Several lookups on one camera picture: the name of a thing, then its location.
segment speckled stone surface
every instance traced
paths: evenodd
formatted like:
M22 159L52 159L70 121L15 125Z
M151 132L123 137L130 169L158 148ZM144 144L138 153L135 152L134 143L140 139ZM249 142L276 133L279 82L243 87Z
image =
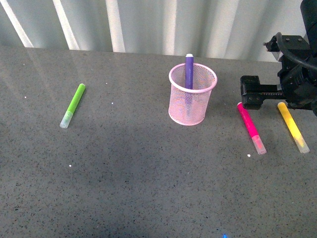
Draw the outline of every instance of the speckled stone surface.
M276 84L280 64L195 61L218 84L186 127L168 115L183 57L0 47L0 237L316 237L317 118L291 111L311 150L300 154L265 101L250 111L260 156L236 109L240 77Z

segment purple marker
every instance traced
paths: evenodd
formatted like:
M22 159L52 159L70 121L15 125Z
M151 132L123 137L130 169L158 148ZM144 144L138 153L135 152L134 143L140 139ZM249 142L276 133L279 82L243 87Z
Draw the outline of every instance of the purple marker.
M192 54L186 55L185 88L193 89L194 57Z

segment yellow marker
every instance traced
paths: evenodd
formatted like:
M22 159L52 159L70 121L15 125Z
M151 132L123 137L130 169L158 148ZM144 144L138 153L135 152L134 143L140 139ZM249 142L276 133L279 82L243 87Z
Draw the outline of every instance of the yellow marker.
M299 151L301 153L308 153L309 148L308 148L301 132L298 130L298 127L296 126L296 123L294 122L292 115L289 113L285 103L280 102L279 104L277 104L277 107L278 107L279 111L281 112L281 114L284 118L284 121L286 122L287 127L288 127L289 131L291 132Z

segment pen holder rim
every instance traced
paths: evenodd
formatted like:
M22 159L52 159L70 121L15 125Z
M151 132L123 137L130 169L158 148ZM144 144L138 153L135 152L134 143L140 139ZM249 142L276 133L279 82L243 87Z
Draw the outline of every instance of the pen holder rim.
M174 67L170 70L170 72L169 72L169 74L168 74L169 81L171 82L171 84L172 84L174 87L178 88L178 89L181 90L181 91L187 92L187 93L206 93L206 92L208 92L208 91L211 91L211 90L217 85L217 82L218 82L217 75L216 75L216 73L215 73L211 68L209 68L209 67L207 67L207 66L205 66L205 65L203 65L203 64L200 64L200 63L194 63L194 66L203 67L203 68L207 69L208 71L210 71L210 72L213 74L214 80L213 80L211 86L208 87L208 88L205 88L205 89L200 89L200 90L188 89L188 88L179 86L177 83L175 83L175 82L172 80L172 72L173 72L176 68L181 67L181 66L184 66L184 65L185 65L185 63L181 63L181 64L178 64L178 65L174 66Z

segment pink mesh pen holder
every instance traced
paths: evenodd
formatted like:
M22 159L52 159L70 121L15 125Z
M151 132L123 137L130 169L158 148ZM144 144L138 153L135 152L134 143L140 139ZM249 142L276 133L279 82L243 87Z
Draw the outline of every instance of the pink mesh pen holder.
M217 76L210 68L194 63L193 89L185 88L185 64L179 64L169 72L172 84L169 116L181 125L196 125L201 123L212 89L217 84Z

